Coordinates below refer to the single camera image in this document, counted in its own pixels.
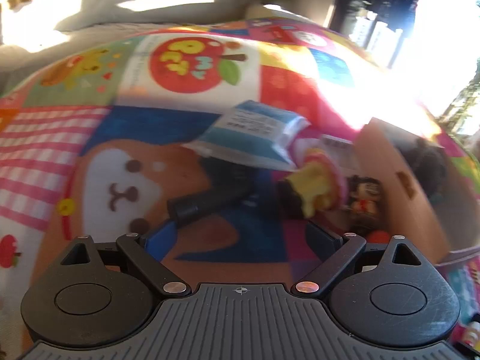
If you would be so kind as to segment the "red cartoon boy figurine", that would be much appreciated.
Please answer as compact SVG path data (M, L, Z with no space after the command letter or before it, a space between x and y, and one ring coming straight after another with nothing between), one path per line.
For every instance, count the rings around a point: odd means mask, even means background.
M383 222L383 186L372 177L353 175L348 178L347 207L352 224L379 229Z

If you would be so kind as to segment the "yellow pink toy cake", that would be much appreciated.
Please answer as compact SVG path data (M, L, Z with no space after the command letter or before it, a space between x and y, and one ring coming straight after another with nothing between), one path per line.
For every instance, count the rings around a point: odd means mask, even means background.
M347 197L347 181L335 162L319 148L310 148L296 172L279 180L281 208L295 218L312 218L318 211L338 209Z

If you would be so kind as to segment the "white battery charger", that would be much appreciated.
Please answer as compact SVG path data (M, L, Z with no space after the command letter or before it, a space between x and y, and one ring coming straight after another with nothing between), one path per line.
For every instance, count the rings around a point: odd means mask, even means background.
M360 174L360 165L351 141L331 135L322 135L320 144L345 176Z

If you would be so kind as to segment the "blue wet wipes pack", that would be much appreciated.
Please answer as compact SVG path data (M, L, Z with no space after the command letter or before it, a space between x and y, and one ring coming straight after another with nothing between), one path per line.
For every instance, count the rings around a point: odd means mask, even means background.
M249 100L225 112L184 147L205 158L291 172L296 165L289 146L309 125L293 111Z

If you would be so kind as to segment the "black plush toy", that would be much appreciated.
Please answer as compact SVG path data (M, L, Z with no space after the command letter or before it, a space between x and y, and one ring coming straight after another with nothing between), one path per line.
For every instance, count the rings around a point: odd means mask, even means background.
M417 138L415 145L401 154L422 187L431 199L442 194L447 179L447 166L438 147L424 138Z

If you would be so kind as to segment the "open cardboard box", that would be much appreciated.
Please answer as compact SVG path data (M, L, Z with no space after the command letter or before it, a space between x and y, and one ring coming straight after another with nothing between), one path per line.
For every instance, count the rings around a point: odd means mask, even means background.
M473 180L462 175L458 157L448 147L433 142L445 178L439 194L427 197L403 151L418 147L419 136L371 119L354 139L354 152L361 174L380 180L385 190L385 229L406 236L432 263L447 265L479 253L479 195Z

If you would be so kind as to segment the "colourful cartoon play mat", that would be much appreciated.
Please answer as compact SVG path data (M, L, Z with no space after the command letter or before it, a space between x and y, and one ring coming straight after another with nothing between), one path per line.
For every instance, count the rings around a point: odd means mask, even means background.
M168 200L210 185L184 144L249 100L310 122L289 145L295 170L267 169L276 211L210 214L156 261L141 236L170 219ZM448 147L479 195L479 161L316 24L167 25L34 72L1 97L1 357L477 359L479 253L432 263L386 230L384 188L381 227L353 225L352 175L336 210L281 208L277 183L307 149L322 135L354 146L371 119ZM326 261L309 220L343 238Z

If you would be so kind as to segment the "grey sofa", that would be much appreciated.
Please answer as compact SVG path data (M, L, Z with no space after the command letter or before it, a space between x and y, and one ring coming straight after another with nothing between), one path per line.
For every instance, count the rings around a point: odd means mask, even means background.
M77 50L149 24L238 20L256 0L32 0L1 7L1 90Z

